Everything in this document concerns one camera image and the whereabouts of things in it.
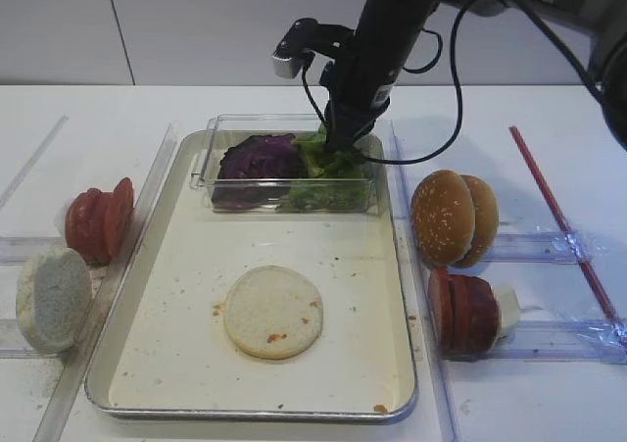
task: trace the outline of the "bread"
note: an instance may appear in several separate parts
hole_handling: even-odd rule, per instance
[[[463,178],[435,171],[411,198],[411,220],[422,256],[437,269],[462,259],[474,235],[474,204]]]
[[[34,256],[18,280],[16,315],[24,339],[41,354],[70,348],[92,299],[87,264],[69,248]]]
[[[492,188],[484,180],[473,175],[462,176],[474,205],[474,235],[470,250],[455,268],[466,269],[476,265],[486,255],[499,229],[499,206]]]
[[[492,246],[499,227],[492,188],[478,177],[450,170],[424,178],[410,209],[418,251],[432,269],[474,266]]]
[[[248,355],[287,359],[309,349],[322,332],[322,299],[316,287],[293,270],[249,270],[228,293],[224,328]]]

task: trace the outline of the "white wall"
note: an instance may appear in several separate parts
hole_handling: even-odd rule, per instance
[[[354,27],[365,2],[114,1],[135,77],[143,84],[285,84],[272,73],[270,53],[291,23],[300,17],[313,17],[323,23]],[[443,7],[428,25],[448,34],[454,18],[455,11]],[[587,62],[587,39],[565,29],[560,34]],[[467,16],[458,42],[459,74],[465,83],[577,81],[563,58],[517,11],[491,19]],[[434,40],[425,35],[424,42],[416,45],[411,62],[416,66],[428,62],[435,48]],[[312,76],[318,74],[312,70]],[[448,61],[431,74],[405,74],[402,82],[450,84]]]
[[[276,77],[270,60],[295,19],[354,27],[364,0],[113,3],[137,84],[266,85],[297,83]],[[454,17],[455,10],[442,7],[428,26],[448,36]],[[587,63],[588,39],[564,28],[559,33]],[[109,0],[0,0],[0,37],[0,83],[130,83]],[[459,37],[463,83],[578,83],[545,37],[516,11],[491,19],[468,15]],[[435,41],[424,35],[409,64],[426,63],[434,51]],[[312,69],[313,83],[320,63]],[[450,84],[448,60],[430,74],[404,74],[401,83]]]
[[[129,84],[110,0],[0,0],[0,83]]]

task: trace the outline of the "white tray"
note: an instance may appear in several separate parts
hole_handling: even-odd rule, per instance
[[[417,377],[386,176],[375,214],[219,214],[190,182],[204,142],[197,132],[180,146],[92,356],[88,399],[116,417],[406,417]],[[324,304],[320,338],[286,361],[238,352],[215,308],[267,265],[308,277]]]

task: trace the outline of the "metal tray rim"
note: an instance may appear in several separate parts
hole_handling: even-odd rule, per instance
[[[390,128],[390,137],[393,137],[393,130]],[[167,185],[171,179],[172,173],[171,168],[176,165],[179,161],[180,157],[183,156],[187,145],[192,143],[196,138],[205,137],[206,132],[204,130],[199,130],[196,132],[192,132],[185,136],[181,142],[179,143],[176,155],[169,166],[170,171],[164,181],[164,186]],[[396,145],[394,143],[390,144],[389,141],[385,142],[381,140],[384,150],[392,150],[395,151]],[[395,213],[395,209],[402,208],[401,205],[395,206],[395,202],[392,198],[392,193],[390,189],[390,179],[389,172],[391,170],[397,170],[396,167],[386,167],[383,170],[384,175],[386,177],[385,182],[388,184],[388,197],[390,200],[390,220],[393,223],[393,226],[396,226],[396,220],[398,218]],[[165,195],[165,189],[162,189],[159,193],[159,197],[154,205],[157,205]],[[396,195],[399,197],[397,202],[402,202],[400,198],[400,194]],[[398,254],[398,237],[396,228],[393,227],[393,236],[394,236],[394,245],[395,250]],[[137,248],[133,252],[132,258],[129,261],[128,268],[130,269],[134,263]],[[397,261],[397,268],[400,268],[400,264]],[[401,297],[403,303],[403,310],[405,315],[405,323],[407,330],[407,339],[410,346],[410,349],[413,349],[413,339],[410,332],[410,325],[408,322],[408,312],[407,312],[407,299],[406,293],[404,289],[404,285],[401,279],[401,274],[399,271],[400,283],[401,287]],[[111,324],[113,322],[113,318],[116,315],[116,311],[120,304],[120,299],[122,296],[122,291],[124,290],[126,285],[126,276],[121,283],[119,288],[119,292],[116,295],[115,302],[108,313],[107,319],[105,321],[102,332],[98,336],[98,340],[96,346],[90,356],[89,364],[87,368],[87,372],[85,373],[85,378],[83,381],[83,388],[85,391],[85,396],[87,400],[93,404],[96,408],[102,411],[104,414],[107,414],[112,417],[120,418],[120,419],[148,419],[148,420],[156,420],[156,419],[201,419],[201,420],[228,420],[228,421],[290,421],[290,422],[329,422],[329,423],[352,423],[352,424],[389,424],[400,422],[401,420],[409,417],[413,410],[416,407],[418,401],[419,394],[419,384],[418,384],[418,375],[416,369],[416,361],[414,352],[410,352],[410,361],[412,372],[411,375],[413,377],[413,388],[410,393],[410,397],[406,402],[403,403],[397,410],[389,413],[345,413],[345,412],[289,412],[289,411],[246,411],[246,410],[176,410],[176,409],[125,409],[121,407],[113,407],[109,405],[103,405],[98,401],[97,398],[93,395],[92,391],[89,388],[90,374],[93,371],[93,363],[96,359],[98,352],[100,351],[103,342],[106,339],[108,332],[110,331]]]

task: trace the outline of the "black cable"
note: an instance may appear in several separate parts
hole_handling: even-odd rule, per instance
[[[307,94],[307,98],[310,100],[310,104],[312,104],[312,107],[315,110],[317,117],[320,119],[320,122],[324,126],[327,126],[326,120],[324,119],[324,115],[322,114],[322,111],[320,110],[320,108],[317,106],[317,103],[315,102],[314,97],[312,96],[312,92],[310,91],[310,86],[307,84],[307,71],[309,70],[310,66],[312,65],[312,62],[314,61],[314,54],[313,53],[303,54],[303,60],[304,60],[303,69],[301,70],[301,82],[303,83],[303,89],[305,89],[305,94]]]
[[[612,111],[619,117],[625,118],[625,115],[619,111],[616,107],[610,104],[602,92],[599,91],[594,80],[590,74],[586,71],[584,66],[579,62],[577,57],[570,51],[566,44],[551,30],[551,28],[544,23],[536,14],[536,12],[523,0],[511,0],[522,11],[531,22],[548,38],[548,40],[557,48],[559,53],[568,61],[570,66],[577,72],[577,75],[581,79],[588,92],[595,98],[595,100],[606,110]]]
[[[431,60],[431,62],[427,63],[424,67],[416,68],[416,69],[403,67],[403,70],[405,70],[407,73],[411,73],[411,74],[425,74],[427,72],[430,72],[438,64],[438,62],[440,61],[440,57],[442,57],[442,51],[444,50],[444,39],[442,38],[442,35],[440,35],[435,30],[428,30],[426,28],[424,28],[422,31],[424,33],[430,33],[431,35],[435,35],[435,37],[438,40],[438,51],[437,51],[435,57],[433,58],[433,60]]]
[[[425,161],[429,161],[436,156],[441,155],[445,152],[449,147],[455,142],[455,140],[459,136],[459,132],[461,131],[461,124],[463,122],[463,97],[461,94],[461,83],[459,81],[458,75],[458,61],[457,61],[457,43],[458,43],[458,32],[459,25],[461,24],[461,19],[468,12],[468,10],[479,0],[468,0],[461,9],[459,9],[458,14],[455,18],[455,22],[453,23],[453,28],[451,30],[451,42],[450,42],[450,56],[449,61],[451,64],[451,76],[453,77],[453,86],[455,87],[456,98],[458,101],[458,118],[456,122],[455,129],[451,137],[447,140],[447,142],[442,145],[440,148],[435,150],[434,152],[423,156],[421,158],[415,158],[413,160],[386,160],[380,158],[370,158],[369,156],[362,153],[355,147],[352,147],[352,151],[356,154],[359,154],[361,158],[366,161],[370,161],[371,163],[377,163],[381,165],[394,165],[394,166],[402,166],[402,165],[416,165],[418,163],[424,163]],[[364,126],[368,126],[373,121],[366,123]]]
[[[326,126],[326,130],[327,130],[327,138],[328,138],[328,133],[334,133],[335,132],[335,127],[337,126],[336,120],[335,120],[335,100],[333,98],[333,93],[331,92],[331,88],[328,88],[328,92],[329,92],[329,112],[331,113],[331,126]]]

